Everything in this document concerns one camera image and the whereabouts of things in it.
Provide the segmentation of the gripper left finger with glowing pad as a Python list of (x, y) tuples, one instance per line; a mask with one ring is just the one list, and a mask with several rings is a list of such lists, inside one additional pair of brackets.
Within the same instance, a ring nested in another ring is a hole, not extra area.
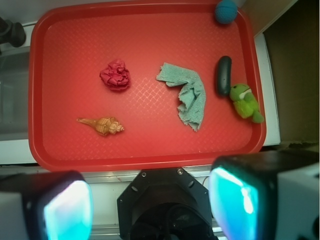
[(93, 212), (91, 187), (77, 171), (0, 176), (2, 240), (88, 240)]

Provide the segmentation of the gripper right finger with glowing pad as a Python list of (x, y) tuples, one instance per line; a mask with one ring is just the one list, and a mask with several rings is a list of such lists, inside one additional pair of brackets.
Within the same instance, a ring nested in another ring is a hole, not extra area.
[(317, 240), (320, 156), (272, 150), (218, 157), (208, 180), (211, 212), (229, 240)]

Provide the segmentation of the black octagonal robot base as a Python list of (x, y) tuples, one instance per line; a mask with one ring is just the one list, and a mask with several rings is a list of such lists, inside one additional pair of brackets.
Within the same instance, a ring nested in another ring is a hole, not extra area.
[(183, 168), (144, 169), (117, 198), (123, 240), (216, 240), (209, 191)]

